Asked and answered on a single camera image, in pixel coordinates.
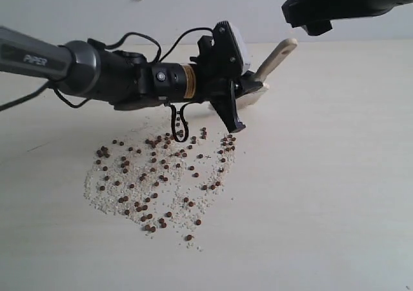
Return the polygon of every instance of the black cable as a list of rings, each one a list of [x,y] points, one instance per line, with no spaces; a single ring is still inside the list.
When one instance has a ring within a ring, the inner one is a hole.
[[[170,53],[172,51],[174,51],[175,47],[179,44],[179,42],[182,40],[182,38],[184,38],[186,35],[188,35],[189,33],[195,32],[195,31],[209,31],[209,32],[213,32],[211,28],[191,28],[190,30],[187,30],[186,32],[183,32],[181,34],[181,36],[178,37],[178,39],[176,40],[176,42],[172,45],[172,47],[168,50],[168,52],[161,58],[159,59],[159,62],[162,62],[164,60],[164,58],[166,58],[168,55],[170,55]]]
[[[43,91],[45,91],[49,87],[48,83],[45,83],[43,86],[41,86],[39,89],[37,89],[35,92],[28,94],[26,96],[20,97],[19,99],[16,99],[14,101],[8,102],[6,104],[3,104],[0,106],[0,112],[3,110],[12,108],[13,106],[17,106],[20,104],[23,104],[24,102],[27,102],[31,99],[34,99],[35,97],[39,96]]]
[[[188,122],[185,120],[185,117],[183,116],[183,110],[184,110],[185,107],[187,107],[189,104],[193,104],[193,103],[195,103],[195,102],[189,102],[189,103],[183,105],[183,106],[179,109],[179,111],[178,111],[179,116],[180,116],[180,118],[181,118],[182,125],[183,125],[183,129],[184,129],[184,131],[185,131],[185,134],[182,135],[182,137],[183,137],[182,139],[179,139],[179,138],[178,138],[178,134],[177,134],[177,132],[176,132],[176,122],[177,122],[177,121],[176,121],[176,115],[177,115],[176,107],[175,107],[175,105],[172,105],[172,104],[168,104],[168,105],[167,105],[167,106],[170,107],[170,109],[171,109],[171,111],[172,111],[171,120],[170,120],[170,128],[171,128],[171,130],[172,130],[172,136],[174,136],[174,140],[175,140],[176,142],[178,142],[178,143],[184,143],[185,141],[187,141],[187,139],[188,139],[188,137],[189,137]]]
[[[71,108],[81,108],[84,104],[86,104],[87,102],[89,102],[91,99],[84,99],[82,102],[80,102],[79,104],[75,105],[72,104],[67,98],[65,98],[57,88],[53,88],[53,91],[55,93],[55,95],[57,95],[58,98],[60,98],[61,101],[63,101],[66,105],[68,105]]]
[[[119,48],[120,46],[123,45],[123,43],[126,41],[126,39],[129,36],[139,36],[139,37],[145,38],[145,39],[149,40],[150,42],[154,43],[157,46],[157,52],[156,52],[155,58],[150,63],[154,64],[154,63],[159,62],[159,58],[161,57],[161,54],[162,54],[161,45],[156,41],[156,39],[154,39],[150,36],[147,36],[145,34],[142,34],[142,33],[137,33],[137,32],[126,33],[117,43],[114,43],[112,45],[106,45],[105,48],[107,50],[113,50],[113,49]]]

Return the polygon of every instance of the spilled particles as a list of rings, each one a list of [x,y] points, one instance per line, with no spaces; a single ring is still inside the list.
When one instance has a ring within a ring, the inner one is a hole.
[[[100,162],[94,157],[86,175],[85,198],[106,214],[139,224],[150,238],[174,228],[180,241],[184,238],[192,248],[201,217],[218,194],[210,187],[224,186],[235,161],[235,140],[229,146],[223,139],[234,139],[232,135],[219,135],[219,147],[206,150],[206,128],[201,130],[204,139],[194,136],[187,143],[175,142],[162,128],[146,126],[134,130],[137,137],[118,137],[100,147],[95,152]]]

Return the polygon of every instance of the table surface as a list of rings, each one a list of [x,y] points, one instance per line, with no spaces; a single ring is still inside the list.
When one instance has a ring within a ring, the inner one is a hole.
[[[254,69],[274,46],[249,45]],[[413,41],[299,45],[240,111],[247,129],[190,248],[178,227],[148,236],[84,197],[96,148],[167,132],[168,109],[72,110],[47,92],[2,113],[1,290],[410,290],[412,50]],[[41,84],[0,82],[2,103]],[[202,150],[214,154],[217,115],[206,105],[186,113],[191,131],[207,127]]]

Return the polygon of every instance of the screw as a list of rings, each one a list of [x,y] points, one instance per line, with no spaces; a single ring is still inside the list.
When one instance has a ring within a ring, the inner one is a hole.
[[[165,75],[164,73],[162,73],[162,72],[159,72],[159,73],[156,74],[156,78],[157,78],[157,80],[159,80],[159,81],[165,81],[166,75]]]

